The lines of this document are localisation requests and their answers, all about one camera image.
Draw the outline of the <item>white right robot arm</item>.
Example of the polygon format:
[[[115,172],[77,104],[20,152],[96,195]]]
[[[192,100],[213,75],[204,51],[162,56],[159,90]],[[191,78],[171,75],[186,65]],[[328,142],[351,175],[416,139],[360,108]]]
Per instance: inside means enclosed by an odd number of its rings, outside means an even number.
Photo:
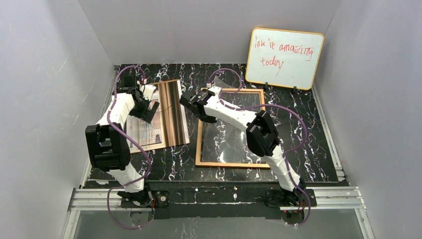
[[[205,88],[197,94],[186,91],[179,102],[203,122],[222,120],[245,133],[248,149],[266,161],[280,187],[289,192],[303,191],[305,186],[286,160],[270,114],[265,110],[254,112],[252,107],[241,108],[229,103],[222,99],[223,93],[221,87]]]

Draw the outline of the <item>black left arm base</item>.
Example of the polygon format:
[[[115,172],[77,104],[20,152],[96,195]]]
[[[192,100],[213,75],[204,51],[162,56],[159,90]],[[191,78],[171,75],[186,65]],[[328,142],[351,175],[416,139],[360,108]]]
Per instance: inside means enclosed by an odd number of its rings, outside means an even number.
[[[140,191],[129,193],[117,192],[121,197],[122,208],[167,208],[169,206],[169,191]]]

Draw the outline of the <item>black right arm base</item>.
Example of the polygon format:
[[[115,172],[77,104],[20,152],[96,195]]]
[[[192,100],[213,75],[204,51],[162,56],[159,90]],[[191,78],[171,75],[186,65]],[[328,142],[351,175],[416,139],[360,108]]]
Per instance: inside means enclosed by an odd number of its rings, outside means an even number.
[[[303,210],[308,206],[316,207],[317,200],[314,190],[305,189],[309,200],[299,190],[267,190],[263,196],[264,204],[268,207],[293,207],[293,210]]]

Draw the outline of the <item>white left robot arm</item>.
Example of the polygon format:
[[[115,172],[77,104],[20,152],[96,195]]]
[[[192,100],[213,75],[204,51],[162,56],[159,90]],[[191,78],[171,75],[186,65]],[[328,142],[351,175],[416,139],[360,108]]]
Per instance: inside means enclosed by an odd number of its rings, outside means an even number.
[[[127,193],[144,190],[142,177],[131,164],[129,144],[136,144],[124,132],[129,116],[150,123],[159,103],[152,102],[157,87],[135,77],[124,77],[115,84],[111,103],[94,125],[85,129],[90,163],[113,176]]]

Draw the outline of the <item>printed photo sheet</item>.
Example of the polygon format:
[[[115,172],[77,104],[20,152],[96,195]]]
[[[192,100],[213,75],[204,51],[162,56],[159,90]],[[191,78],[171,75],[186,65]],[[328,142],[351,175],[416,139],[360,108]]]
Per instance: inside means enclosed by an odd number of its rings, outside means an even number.
[[[179,103],[182,85],[179,79],[153,84],[149,108],[159,103],[150,123],[128,116],[125,133],[145,151],[171,147],[190,142],[185,108]]]

